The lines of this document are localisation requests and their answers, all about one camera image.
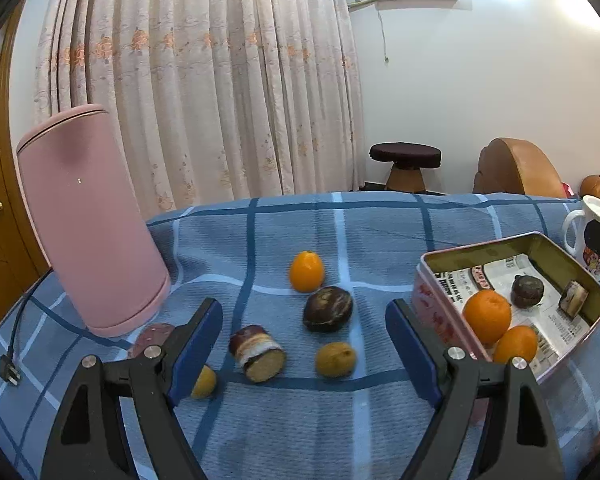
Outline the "orange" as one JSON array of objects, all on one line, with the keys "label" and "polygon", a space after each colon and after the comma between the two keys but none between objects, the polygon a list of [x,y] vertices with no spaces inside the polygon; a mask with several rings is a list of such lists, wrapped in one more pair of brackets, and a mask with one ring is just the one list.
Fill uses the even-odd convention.
[{"label": "orange", "polygon": [[538,352],[538,336],[528,325],[518,325],[508,330],[498,341],[493,351],[492,361],[506,364],[515,356],[530,363]]},{"label": "orange", "polygon": [[512,307],[498,292],[480,290],[466,301],[463,316],[478,341],[490,347],[509,329],[512,322]]}]

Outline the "large dark brown fruit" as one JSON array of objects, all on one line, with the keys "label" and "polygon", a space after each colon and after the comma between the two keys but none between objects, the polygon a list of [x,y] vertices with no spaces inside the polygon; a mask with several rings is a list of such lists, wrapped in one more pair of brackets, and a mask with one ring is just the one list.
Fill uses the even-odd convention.
[{"label": "large dark brown fruit", "polygon": [[310,332],[335,333],[350,320],[353,298],[350,292],[337,287],[323,287],[306,300],[302,323]]}]

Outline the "small oval orange kumquat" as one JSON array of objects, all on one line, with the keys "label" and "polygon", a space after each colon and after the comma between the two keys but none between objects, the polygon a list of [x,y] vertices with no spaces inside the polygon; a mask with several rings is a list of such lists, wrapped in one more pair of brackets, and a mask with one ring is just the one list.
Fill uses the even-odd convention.
[{"label": "small oval orange kumquat", "polygon": [[292,260],[288,276],[296,292],[315,292],[325,279],[324,263],[316,252],[299,252]]}]

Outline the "round purple fruit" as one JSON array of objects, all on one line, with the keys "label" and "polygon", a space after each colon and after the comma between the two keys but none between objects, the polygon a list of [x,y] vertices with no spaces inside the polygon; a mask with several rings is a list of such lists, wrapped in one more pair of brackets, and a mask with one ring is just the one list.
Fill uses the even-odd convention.
[{"label": "round purple fruit", "polygon": [[137,338],[129,348],[128,358],[134,359],[150,346],[162,346],[174,330],[174,326],[168,323],[154,323],[147,325],[138,334]]}]

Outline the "small yellow-brown fruit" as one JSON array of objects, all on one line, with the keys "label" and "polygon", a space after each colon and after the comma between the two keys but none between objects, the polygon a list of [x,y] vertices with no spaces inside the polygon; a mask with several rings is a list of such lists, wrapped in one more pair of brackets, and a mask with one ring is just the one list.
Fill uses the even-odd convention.
[{"label": "small yellow-brown fruit", "polygon": [[356,351],[350,344],[336,341],[325,344],[316,352],[315,368],[324,377],[339,378],[350,375],[357,360]]}]

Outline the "pink metal tin box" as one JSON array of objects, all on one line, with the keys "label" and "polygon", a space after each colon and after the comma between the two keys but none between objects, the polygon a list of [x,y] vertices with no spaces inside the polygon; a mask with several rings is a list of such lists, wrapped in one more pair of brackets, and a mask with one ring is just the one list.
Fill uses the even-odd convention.
[{"label": "pink metal tin box", "polygon": [[496,343],[481,341],[464,315],[467,301],[484,290],[509,304],[510,327],[536,333],[530,366],[539,382],[600,325],[600,283],[539,232],[427,252],[416,266],[412,306],[443,342],[489,361]]}]

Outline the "white printed mug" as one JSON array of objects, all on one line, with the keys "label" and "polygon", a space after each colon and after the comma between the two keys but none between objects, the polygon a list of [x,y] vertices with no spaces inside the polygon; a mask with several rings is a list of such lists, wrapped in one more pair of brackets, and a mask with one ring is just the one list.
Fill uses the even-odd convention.
[{"label": "white printed mug", "polygon": [[565,251],[600,280],[600,198],[585,195],[582,207],[566,215],[562,240]]}]

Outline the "small dark fruit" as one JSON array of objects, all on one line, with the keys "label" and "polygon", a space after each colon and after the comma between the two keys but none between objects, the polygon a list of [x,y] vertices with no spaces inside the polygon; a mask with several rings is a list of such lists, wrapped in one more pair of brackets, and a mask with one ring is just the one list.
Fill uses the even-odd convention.
[{"label": "small dark fruit", "polygon": [[528,309],[539,304],[544,296],[544,283],[532,275],[516,275],[510,290],[514,306]]}]

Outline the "pink cylindrical appliance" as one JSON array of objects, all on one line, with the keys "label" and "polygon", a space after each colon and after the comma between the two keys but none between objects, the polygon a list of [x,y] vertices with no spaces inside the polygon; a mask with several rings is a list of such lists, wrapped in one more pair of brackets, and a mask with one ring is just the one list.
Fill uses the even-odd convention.
[{"label": "pink cylindrical appliance", "polygon": [[43,252],[86,327],[114,337],[146,323],[171,285],[140,214],[112,121],[98,104],[64,110],[17,146]]}]

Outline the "blue plaid tablecloth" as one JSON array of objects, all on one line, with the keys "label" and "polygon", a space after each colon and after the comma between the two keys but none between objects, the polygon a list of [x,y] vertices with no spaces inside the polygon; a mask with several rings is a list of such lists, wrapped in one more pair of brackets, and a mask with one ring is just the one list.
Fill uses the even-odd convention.
[{"label": "blue plaid tablecloth", "polygon": [[[425,252],[538,231],[562,246],[562,222],[577,200],[523,195],[332,193],[261,198],[170,212],[149,221],[171,275],[171,296],[151,322],[186,323],[206,297],[222,304],[222,333],[208,363],[219,377],[207,400],[176,409],[210,479],[397,479],[432,416],[385,329],[394,298],[411,303]],[[289,285],[292,258],[314,250],[327,284],[352,292],[341,333],[302,325],[302,296]],[[0,326],[0,355],[18,307]],[[287,353],[282,374],[248,382],[228,353],[242,326],[262,325]],[[122,360],[142,329],[93,336],[50,274],[29,300],[17,338],[19,386],[0,378],[0,445],[25,479],[37,479],[70,379],[88,354]],[[314,356],[350,342],[350,378],[317,376]],[[542,385],[562,449],[577,478],[600,431],[600,327]]]}]

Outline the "wooden door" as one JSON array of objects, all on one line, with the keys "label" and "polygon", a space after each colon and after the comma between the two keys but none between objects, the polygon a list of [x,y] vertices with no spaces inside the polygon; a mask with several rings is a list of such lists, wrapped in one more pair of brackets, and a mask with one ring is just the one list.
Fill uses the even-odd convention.
[{"label": "wooden door", "polygon": [[18,3],[0,29],[0,322],[48,269],[20,192],[9,131],[9,72],[23,7]]}]

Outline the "floral pink curtain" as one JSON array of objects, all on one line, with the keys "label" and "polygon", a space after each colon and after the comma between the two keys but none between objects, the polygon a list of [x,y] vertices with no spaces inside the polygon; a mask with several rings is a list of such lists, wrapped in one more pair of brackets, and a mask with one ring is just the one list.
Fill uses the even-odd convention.
[{"label": "floral pink curtain", "polygon": [[347,0],[50,0],[33,101],[105,107],[148,218],[364,182]]}]

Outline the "orange fruit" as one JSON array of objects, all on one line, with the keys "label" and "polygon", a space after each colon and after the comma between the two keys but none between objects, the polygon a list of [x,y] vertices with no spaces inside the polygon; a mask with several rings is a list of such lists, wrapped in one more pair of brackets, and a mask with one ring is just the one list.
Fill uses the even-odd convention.
[{"label": "orange fruit", "polygon": [[215,371],[209,365],[204,364],[190,396],[194,399],[208,398],[214,393],[217,384],[218,378],[216,378]]}]

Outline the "dark round stool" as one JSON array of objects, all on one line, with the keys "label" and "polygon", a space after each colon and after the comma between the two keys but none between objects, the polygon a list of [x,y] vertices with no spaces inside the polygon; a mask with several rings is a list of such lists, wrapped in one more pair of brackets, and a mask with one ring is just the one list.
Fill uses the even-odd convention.
[{"label": "dark round stool", "polygon": [[375,162],[390,162],[387,191],[426,193],[422,170],[438,169],[442,151],[425,144],[384,142],[370,147],[370,158]]}]

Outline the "cut sweet potato piece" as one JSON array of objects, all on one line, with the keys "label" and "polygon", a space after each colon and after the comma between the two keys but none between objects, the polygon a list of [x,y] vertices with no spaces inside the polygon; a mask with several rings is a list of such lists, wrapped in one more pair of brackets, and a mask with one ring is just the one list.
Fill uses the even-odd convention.
[{"label": "cut sweet potato piece", "polygon": [[286,352],[261,325],[248,325],[230,337],[230,354],[255,384],[267,382],[286,364]]}]

